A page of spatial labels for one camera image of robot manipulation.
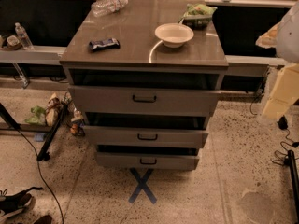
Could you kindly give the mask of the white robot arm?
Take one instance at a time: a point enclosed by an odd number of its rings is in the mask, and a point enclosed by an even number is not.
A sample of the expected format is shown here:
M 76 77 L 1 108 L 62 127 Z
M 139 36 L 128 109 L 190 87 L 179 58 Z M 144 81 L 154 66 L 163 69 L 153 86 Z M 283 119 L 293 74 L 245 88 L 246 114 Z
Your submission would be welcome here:
M 299 1 L 256 40 L 256 45 L 275 48 L 277 56 L 288 63 L 278 72 L 262 112 L 269 119 L 279 119 L 299 100 Z

